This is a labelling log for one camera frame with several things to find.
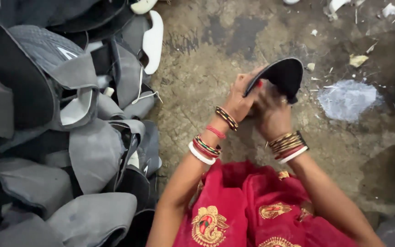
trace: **dirty floor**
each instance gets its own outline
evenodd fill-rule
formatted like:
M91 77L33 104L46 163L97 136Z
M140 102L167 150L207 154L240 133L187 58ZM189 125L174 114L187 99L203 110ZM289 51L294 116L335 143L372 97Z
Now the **dirty floor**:
M310 154L369 218L376 215L373 212L395 214L395 16L378 19L388 2L366 0L358 7L357 25L355 7L349 5L337 11L338 20L329 22L323 14L325 4L326 0L301 0L291 6L281 0L157 4L164 20L164 43L152 86L164 104L158 103L150 118L160 130L161 189L214 106L223 103L236 74L294 56L304 65L316 64L313 72L304 73L299 102L293 107L294 128L303 132ZM310 34L313 29L316 37ZM348 65L350 54L364 54L376 42L361 67ZM310 90L353 74L359 81L366 77L383 103L363 113L357 123L327 118L317 92ZM250 159L287 169L272 160L251 123L240 128L222 143L222 160Z

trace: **white bangle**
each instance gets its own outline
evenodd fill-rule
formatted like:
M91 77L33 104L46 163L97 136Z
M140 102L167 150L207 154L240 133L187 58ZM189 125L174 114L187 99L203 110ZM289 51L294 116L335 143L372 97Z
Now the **white bangle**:
M212 158L212 159L210 160L210 159L205 158L203 155L201 155L200 152L198 152L198 151L195 149L195 146L193 146L193 142L190 142L190 143L188 144L188 148L190 149L191 153L192 153L196 158L198 158L200 161L204 162L205 164L207 164L207 165L212 165L212 164L214 164L214 163L216 162L216 159L215 159L215 158Z
M308 147L304 146L302 149L300 149L300 150L294 152L293 154L287 156L286 158L284 158L284 159L278 161L278 163L280 163L280 164L287 163L289 160L292 160L293 158L295 158L295 157L297 157L298 155L302 154L302 153L303 153L305 150L307 150L307 149L308 149Z

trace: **white thread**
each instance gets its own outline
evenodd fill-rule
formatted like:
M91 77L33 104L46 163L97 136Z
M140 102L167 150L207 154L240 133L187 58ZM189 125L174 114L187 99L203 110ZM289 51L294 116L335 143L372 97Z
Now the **white thread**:
M293 154L287 156L286 158L278 161L278 163L280 163L280 164L287 163L289 160L292 160L293 158L297 157L298 155L304 153L304 151L307 150L307 149L308 149L308 147L305 146L302 149L300 149L300 150L294 152Z
M164 104L164 102L162 102L161 97L159 97L158 91L156 91L155 93L152 93L152 94L149 94L149 95L146 95L146 96L140 98L140 94L141 94L141 85L142 85L142 84L143 84L143 67L141 66L141 72L140 72L140 90L138 91L138 97L136 98L136 100L132 101L132 104L136 104L140 99L142 99L142 98L147 98L147 97L153 96L153 95L155 95L155 94L158 96L158 98L159 98L159 100L161 101L161 103Z
M203 155L201 155L200 152L198 152L198 151L195 149L195 146L193 146L193 142L190 142L190 143L188 144L188 148L190 149L191 153L192 153L196 158L198 158L200 161L204 162L205 164L207 164L207 165L213 165L213 164L216 162L216 159L215 159L215 158L211 158L211 160L210 160L210 159L205 158Z

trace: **hand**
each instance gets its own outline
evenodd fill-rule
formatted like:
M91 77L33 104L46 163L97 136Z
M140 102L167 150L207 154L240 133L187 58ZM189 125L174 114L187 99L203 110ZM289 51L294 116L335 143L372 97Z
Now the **hand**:
M292 133L291 106L286 96L277 91L271 82L263 80L257 100L254 103L254 115L257 129L268 142L287 133Z
M245 98L243 98L243 94L245 93L249 82L263 68L264 66L258 67L248 74L238 74L236 82L231 85L230 93L228 94L227 100L225 101L225 104L223 104L222 108L225 109L237 123L246 117L252 104L258 97L261 87L260 83L254 87Z

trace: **white logo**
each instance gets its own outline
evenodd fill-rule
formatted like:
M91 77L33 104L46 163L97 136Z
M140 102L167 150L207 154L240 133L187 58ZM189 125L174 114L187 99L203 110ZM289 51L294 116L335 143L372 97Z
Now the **white logo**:
M70 52L70 51L67 51L67 50L65 50L63 48L60 48L60 47L58 47L58 49L59 49L59 51L61 51L61 53L63 53L63 56L65 56L69 60L71 60L73 58L77 58L77 55L72 53L72 52Z

